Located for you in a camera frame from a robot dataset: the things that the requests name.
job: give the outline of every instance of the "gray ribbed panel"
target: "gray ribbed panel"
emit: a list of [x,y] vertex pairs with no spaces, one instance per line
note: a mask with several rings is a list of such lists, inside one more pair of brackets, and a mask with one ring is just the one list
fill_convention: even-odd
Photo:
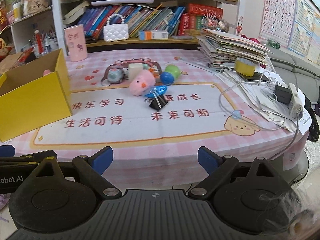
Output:
[[206,201],[192,200],[182,190],[128,190],[105,200],[83,225],[56,234],[20,229],[9,240],[267,240],[223,224]]

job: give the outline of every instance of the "pearl handle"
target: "pearl handle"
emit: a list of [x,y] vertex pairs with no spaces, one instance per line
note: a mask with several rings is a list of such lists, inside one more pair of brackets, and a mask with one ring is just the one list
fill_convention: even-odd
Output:
[[108,19],[107,19],[107,25],[110,25],[110,20],[111,20],[111,18],[112,17],[114,17],[114,16],[120,16],[120,18],[121,18],[121,23],[124,23],[124,17],[120,14],[120,13],[115,13],[115,14],[111,14],[109,17],[108,17]]

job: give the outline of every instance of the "gray sofa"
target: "gray sofa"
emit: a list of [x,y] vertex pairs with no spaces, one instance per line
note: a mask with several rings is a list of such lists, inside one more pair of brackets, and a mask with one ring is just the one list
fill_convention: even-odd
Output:
[[268,54],[271,62],[284,82],[294,84],[311,102],[316,103],[319,98],[320,67],[317,68],[279,49],[269,49],[273,52]]

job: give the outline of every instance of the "qr code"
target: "qr code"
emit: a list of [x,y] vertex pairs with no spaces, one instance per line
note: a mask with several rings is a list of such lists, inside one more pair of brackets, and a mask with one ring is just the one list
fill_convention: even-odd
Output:
[[290,161],[294,161],[296,159],[296,155],[294,153],[291,153],[289,159]]

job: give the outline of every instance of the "poster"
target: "poster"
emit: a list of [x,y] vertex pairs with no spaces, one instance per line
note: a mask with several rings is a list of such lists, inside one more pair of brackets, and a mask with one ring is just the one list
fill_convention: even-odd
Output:
[[259,37],[288,47],[296,0],[265,0]]
[[[168,105],[159,112],[149,107],[148,98],[132,96],[127,87],[74,92],[73,115],[38,129],[33,146],[118,148],[229,134],[228,116],[218,103],[222,91],[215,83],[173,85],[164,96]],[[227,96],[221,101],[229,111],[235,109]]]
[[318,62],[320,56],[320,16],[315,17],[310,44],[307,52],[307,59],[313,63]]
[[305,0],[297,0],[292,36],[288,49],[301,56],[306,56],[307,53],[314,14],[314,10]]

